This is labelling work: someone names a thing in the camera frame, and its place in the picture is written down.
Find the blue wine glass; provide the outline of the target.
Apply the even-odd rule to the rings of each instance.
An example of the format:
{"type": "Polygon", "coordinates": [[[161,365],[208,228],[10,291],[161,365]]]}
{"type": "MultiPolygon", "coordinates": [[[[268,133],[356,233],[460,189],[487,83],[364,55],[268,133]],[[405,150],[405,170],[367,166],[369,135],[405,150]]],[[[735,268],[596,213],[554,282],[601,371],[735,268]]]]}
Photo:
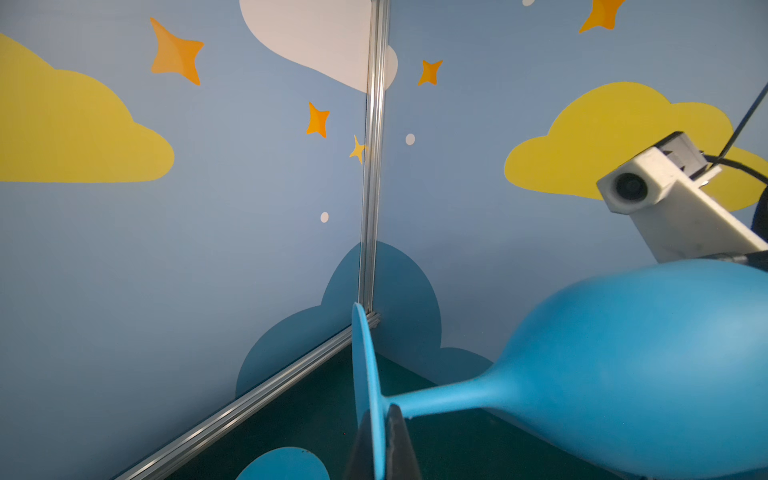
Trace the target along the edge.
{"type": "Polygon", "coordinates": [[[712,259],[571,285],[539,304],[476,378],[386,397],[366,314],[351,314],[355,404],[372,473],[386,416],[475,408],[516,417],[602,467],[707,479],[767,465],[767,275],[712,259]]]}
{"type": "Polygon", "coordinates": [[[323,462],[312,452],[298,447],[271,450],[248,464],[237,480],[329,480],[323,462]]]}

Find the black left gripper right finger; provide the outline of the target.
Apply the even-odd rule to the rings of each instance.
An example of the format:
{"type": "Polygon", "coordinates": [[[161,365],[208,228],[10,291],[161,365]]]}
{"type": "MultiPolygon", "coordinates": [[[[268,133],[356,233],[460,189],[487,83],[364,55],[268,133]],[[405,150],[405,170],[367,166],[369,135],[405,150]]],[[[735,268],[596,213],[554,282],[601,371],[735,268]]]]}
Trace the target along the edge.
{"type": "Polygon", "coordinates": [[[386,423],[386,480],[422,480],[421,469],[401,408],[389,407],[386,423]]]}

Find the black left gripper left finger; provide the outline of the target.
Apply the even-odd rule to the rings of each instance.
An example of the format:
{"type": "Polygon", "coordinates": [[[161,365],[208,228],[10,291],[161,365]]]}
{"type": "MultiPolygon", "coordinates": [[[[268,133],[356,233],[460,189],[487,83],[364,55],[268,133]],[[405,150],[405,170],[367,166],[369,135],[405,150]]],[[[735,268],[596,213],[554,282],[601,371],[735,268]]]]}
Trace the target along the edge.
{"type": "Polygon", "coordinates": [[[370,411],[366,411],[362,417],[343,479],[375,479],[370,411]]]}

